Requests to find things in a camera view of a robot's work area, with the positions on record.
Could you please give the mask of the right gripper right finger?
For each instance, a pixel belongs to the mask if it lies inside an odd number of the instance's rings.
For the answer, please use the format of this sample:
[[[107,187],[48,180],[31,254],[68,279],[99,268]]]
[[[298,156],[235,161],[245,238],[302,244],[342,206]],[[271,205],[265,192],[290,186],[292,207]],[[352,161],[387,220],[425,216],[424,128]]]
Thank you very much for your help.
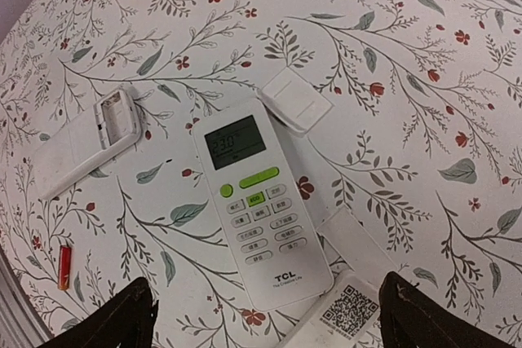
[[[394,271],[386,274],[378,300],[385,348],[509,346],[451,314]]]

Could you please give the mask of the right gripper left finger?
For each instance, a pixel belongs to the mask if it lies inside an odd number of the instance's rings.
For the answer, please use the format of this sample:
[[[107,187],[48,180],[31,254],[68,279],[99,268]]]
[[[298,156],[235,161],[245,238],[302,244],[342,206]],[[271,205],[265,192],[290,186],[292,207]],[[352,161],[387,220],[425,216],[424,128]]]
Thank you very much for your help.
[[[159,303],[139,277],[96,312],[44,347],[150,347]]]

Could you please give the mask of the slim white remote control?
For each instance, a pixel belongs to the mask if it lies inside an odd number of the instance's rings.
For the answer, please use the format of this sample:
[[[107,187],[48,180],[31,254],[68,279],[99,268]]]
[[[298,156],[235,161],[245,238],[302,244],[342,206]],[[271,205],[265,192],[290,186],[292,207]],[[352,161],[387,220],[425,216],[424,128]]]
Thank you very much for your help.
[[[373,326],[379,314],[377,289],[346,270],[278,346],[352,347]]]

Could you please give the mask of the white remote with display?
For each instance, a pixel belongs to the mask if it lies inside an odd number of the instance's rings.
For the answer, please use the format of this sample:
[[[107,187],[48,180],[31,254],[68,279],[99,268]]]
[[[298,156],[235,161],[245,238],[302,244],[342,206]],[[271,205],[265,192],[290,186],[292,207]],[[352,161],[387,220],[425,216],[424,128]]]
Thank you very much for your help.
[[[252,307],[273,311],[328,291],[334,277],[263,104],[240,101],[192,135]]]

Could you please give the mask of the black-faced white remote control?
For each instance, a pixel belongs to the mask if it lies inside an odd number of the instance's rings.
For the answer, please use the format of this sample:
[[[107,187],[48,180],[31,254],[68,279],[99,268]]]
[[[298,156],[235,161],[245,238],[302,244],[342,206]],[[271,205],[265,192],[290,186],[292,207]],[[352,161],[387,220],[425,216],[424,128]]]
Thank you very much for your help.
[[[33,156],[38,196],[50,200],[137,143],[142,128],[123,89],[105,95],[44,142]]]

